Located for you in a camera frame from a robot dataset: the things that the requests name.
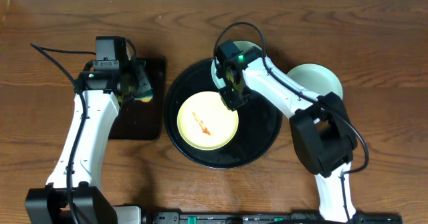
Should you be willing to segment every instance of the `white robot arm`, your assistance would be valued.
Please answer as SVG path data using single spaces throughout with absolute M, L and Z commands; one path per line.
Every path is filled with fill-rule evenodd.
M 302 92 L 305 96 L 318 101 L 319 94 L 309 91 L 293 81 L 290 77 L 281 72 L 272 63 L 271 59 L 265 58 L 266 64 L 282 82 Z M 248 88 L 260 93 L 275 105 L 287 118 L 291 118 L 296 110 L 305 110 L 312 103 L 299 98 L 291 93 L 281 83 L 276 81 L 272 75 L 269 75 L 264 68 L 261 58 L 258 58 L 248 64 L 248 67 L 243 70 L 243 79 Z M 344 212 L 342 187 L 340 182 L 340 174 L 350 170 L 350 163 L 342 164 L 340 167 L 332 171 L 330 177 L 324 178 L 321 174 L 315 175 L 318 193 L 320 195 L 320 214 L 327 221 L 347 222 L 346 213 Z M 345 178 L 346 204 L 350 216 L 356 212 L 350 198 L 350 187 L 348 175 Z
M 226 41 L 224 45 L 219 46 L 218 59 L 220 63 L 213 67 L 213 70 L 216 70 L 213 71 L 213 73 L 215 73 L 215 75 L 213 75 L 213 80 L 219 88 L 224 102 L 228 105 L 230 101 L 227 99 L 235 100 L 232 101 L 232 104 L 230 104 L 228 108 L 235 109 L 245 104 L 245 95 L 248 90 L 264 96 L 289 119 L 296 114 L 296 111 L 306 110 L 313 105 L 313 103 L 301 99 L 301 97 L 287 89 L 284 83 L 314 102 L 318 101 L 319 94 L 307 90 L 293 81 L 290 77 L 277 69 L 271 59 L 265 57 L 266 66 L 270 69 L 269 73 L 260 57 L 260 50 L 258 48 L 253 47 L 248 51 L 242 52 L 238 49 L 231 50 L 236 47 L 233 45 L 233 42 L 229 40 Z M 231 54 L 231 58 L 228 59 L 227 54 L 232 52 L 235 53 Z M 273 78 L 272 74 L 275 74 L 276 78 L 282 83 Z M 320 119 L 315 118 L 311 121 L 316 124 Z M 331 175 L 327 174 L 327 177 L 325 177 L 326 175 L 323 176 L 321 173 L 315 175 L 320 196 L 320 214 L 327 221 L 338 221 L 343 223 L 348 221 L 344 211 L 340 175 L 344 171 L 349 171 L 350 166 L 350 162 L 344 162 L 338 166 L 336 165 L 335 169 L 332 169 Z M 348 214 L 352 217 L 356 213 L 356 210 L 352 205 L 350 197 L 348 175 L 345 175 L 344 178 Z
M 105 94 L 102 90 L 86 90 L 83 95 L 88 106 L 88 117 L 84 125 L 79 145 L 74 156 L 73 187 L 80 182 L 98 187 L 101 191 L 101 170 L 106 151 L 108 134 L 119 113 L 119 103 L 113 93 Z M 74 139 L 80 125 L 82 103 L 78 95 L 74 98 L 74 115 L 68 132 L 66 144 L 62 150 L 53 173 L 46 184 L 54 188 L 66 187 L 66 167 Z

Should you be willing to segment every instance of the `orange food residue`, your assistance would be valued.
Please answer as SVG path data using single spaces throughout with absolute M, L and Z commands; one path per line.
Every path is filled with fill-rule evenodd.
M 202 128 L 202 133 L 208 134 L 209 136 L 211 136 L 211 133 L 208 131 L 207 127 L 203 125 L 203 121 L 198 119 L 198 116 L 196 115 L 196 113 L 192 112 L 192 114 L 196 122 L 198 122 L 199 126 Z

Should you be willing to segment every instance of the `cable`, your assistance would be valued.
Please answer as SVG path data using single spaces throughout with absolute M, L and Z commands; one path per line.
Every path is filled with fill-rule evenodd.
M 347 174 L 352 174 L 352 173 L 357 173 L 360 171 L 363 171 L 367 166 L 368 166 L 368 160 L 369 160 L 369 153 L 368 153 L 368 147 L 366 142 L 364 141 L 364 139 L 362 138 L 361 134 L 358 132 L 358 130 L 349 122 L 347 121 L 345 118 L 343 118 L 342 114 L 339 113 L 338 111 L 336 111 L 335 109 L 332 109 L 326 105 L 324 105 L 323 103 L 319 103 L 307 96 L 305 96 L 302 92 L 299 92 L 297 90 L 295 90 L 293 87 L 289 86 L 287 83 L 284 83 L 283 81 L 281 81 L 273 72 L 272 69 L 268 67 L 268 65 L 266 64 L 266 53 L 265 53 L 265 37 L 264 35 L 261 33 L 260 29 L 258 27 L 256 27 L 254 24 L 252 23 L 248 23 L 248 22 L 236 22 L 236 23 L 232 23 L 231 25 L 227 26 L 219 35 L 219 37 L 217 38 L 217 41 L 215 42 L 214 45 L 214 54 L 213 54 L 213 59 L 214 59 L 214 64 L 217 64 L 217 58 L 215 57 L 216 53 L 217 53 L 217 47 L 219 45 L 220 39 L 223 37 L 223 35 L 229 30 L 231 29 L 233 26 L 236 25 L 248 25 L 252 28 L 254 28 L 258 33 L 259 36 L 261 38 L 261 59 L 263 61 L 263 65 L 267 71 L 267 73 L 269 75 L 271 75 L 274 80 L 278 81 L 283 87 L 287 88 L 289 91 L 291 91 L 293 94 L 299 96 L 300 98 L 312 103 L 312 104 L 318 104 L 320 105 L 321 108 L 323 108 L 325 111 L 335 115 L 335 117 L 337 117 L 340 121 L 342 121 L 343 123 L 345 123 L 345 125 L 347 125 L 347 127 L 349 127 L 356 135 L 356 137 L 358 138 L 358 140 L 361 143 L 361 146 L 364 150 L 364 164 L 362 164 L 362 166 L 353 169 L 353 170 L 349 170 L 349 171 L 344 171 L 343 173 L 340 174 L 340 180 L 342 183 L 342 196 L 343 196 L 343 203 L 344 203 L 344 209 L 345 209 L 345 213 L 346 213 L 346 218 L 348 219 L 348 223 L 350 223 L 350 217 L 349 217 L 349 212 L 348 212 L 348 207 L 346 204 L 346 193 L 345 193 L 345 188 L 344 188 L 344 175 Z
M 52 52 L 56 52 L 56 53 L 77 53 L 77 54 L 92 54 L 92 55 L 96 55 L 96 52 L 92 52 L 92 51 L 70 51 L 70 50 L 60 50 L 60 49 L 51 49 L 48 47 L 40 47 L 38 46 L 40 49 L 45 50 L 45 51 L 52 51 Z
M 85 103 L 85 98 L 83 97 L 83 91 L 82 90 L 78 90 L 77 89 L 77 84 L 76 81 L 73 79 L 73 77 L 67 72 L 67 70 L 61 66 L 60 63 L 58 63 L 56 60 L 54 60 L 49 54 L 47 54 L 46 52 L 44 52 L 44 47 L 39 47 L 33 43 L 31 43 L 31 46 L 34 47 L 38 52 L 40 52 L 41 54 L 43 54 L 48 60 L 50 60 L 53 64 L 55 64 L 66 76 L 67 78 L 71 81 L 71 83 L 73 84 L 74 90 L 77 91 L 80 100 L 82 102 L 82 117 L 80 120 L 80 125 L 76 134 L 76 138 L 74 139 L 74 143 L 73 143 L 73 147 L 72 150 L 70 151 L 70 157 L 68 158 L 68 165 L 67 165 L 67 181 L 66 181 L 66 185 L 67 185 L 67 200 L 68 200 L 68 205 L 70 206 L 70 212 L 72 214 L 72 218 L 74 220 L 75 224 L 80 224 L 79 221 L 79 217 L 76 211 L 76 207 L 74 205 L 73 202 L 73 196 L 72 196 L 72 187 L 73 187 L 73 180 L 72 180 L 72 172 L 73 172 L 73 164 L 74 164 L 74 156 L 76 155 L 76 151 L 78 148 L 78 144 L 79 144 L 79 140 L 80 140 L 80 136 L 82 135 L 82 131 L 83 131 L 83 127 L 85 125 L 85 121 L 86 121 L 86 116 L 87 116 L 87 108 L 86 108 L 86 103 Z M 76 53 L 74 51 L 63 51 L 63 50 L 56 50 L 56 49 L 49 49 L 47 51 L 56 51 L 56 52 L 60 52 L 60 53 Z
M 131 57 L 131 64 L 134 65 L 135 61 L 136 61 L 136 50 L 135 50 L 135 46 L 134 46 L 134 44 L 129 39 L 126 39 L 126 42 L 132 48 L 133 53 L 132 53 L 132 57 Z
M 92 66 L 94 65 L 94 61 L 95 60 L 90 60 L 88 63 L 85 64 L 85 66 L 83 67 L 83 71 L 90 71 Z

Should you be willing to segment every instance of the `wood grain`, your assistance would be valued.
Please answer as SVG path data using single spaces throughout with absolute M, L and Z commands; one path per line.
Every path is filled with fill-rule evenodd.
M 29 223 L 27 190 L 44 186 L 72 118 L 70 83 L 30 42 L 93 51 L 97 35 L 128 37 L 139 56 L 166 57 L 169 87 L 211 56 L 234 21 L 260 27 L 283 71 L 318 63 L 341 79 L 371 150 L 369 168 L 351 176 L 356 208 L 428 220 L 428 0 L 11 0 L 0 35 L 0 220 Z M 227 35 L 259 41 L 246 27 Z M 54 57 L 74 76 L 90 58 Z M 353 165 L 361 163 L 360 147 Z M 165 130 L 156 141 L 110 141 L 102 182 L 111 203 L 150 210 L 283 213 L 319 205 L 287 120 L 268 153 L 228 171 L 191 162 Z

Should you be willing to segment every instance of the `green connector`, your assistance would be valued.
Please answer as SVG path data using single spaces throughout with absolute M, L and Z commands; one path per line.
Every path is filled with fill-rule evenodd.
M 196 224 L 196 217 L 187 217 L 187 224 Z

